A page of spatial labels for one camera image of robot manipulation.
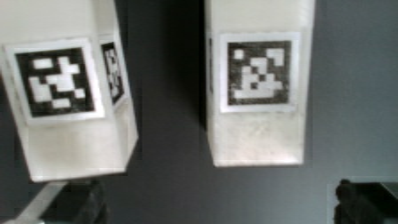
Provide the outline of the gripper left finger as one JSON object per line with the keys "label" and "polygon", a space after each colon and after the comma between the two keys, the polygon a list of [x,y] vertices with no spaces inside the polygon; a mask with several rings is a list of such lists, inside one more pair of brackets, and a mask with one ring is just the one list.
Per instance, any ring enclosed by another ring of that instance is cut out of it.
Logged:
{"label": "gripper left finger", "polygon": [[6,224],[109,224],[102,182],[96,179],[50,182]]}

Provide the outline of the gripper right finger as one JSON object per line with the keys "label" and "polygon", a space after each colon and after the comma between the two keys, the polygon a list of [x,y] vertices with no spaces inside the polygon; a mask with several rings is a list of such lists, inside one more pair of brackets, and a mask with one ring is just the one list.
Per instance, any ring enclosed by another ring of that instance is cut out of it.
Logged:
{"label": "gripper right finger", "polygon": [[398,182],[340,181],[334,224],[398,224]]}

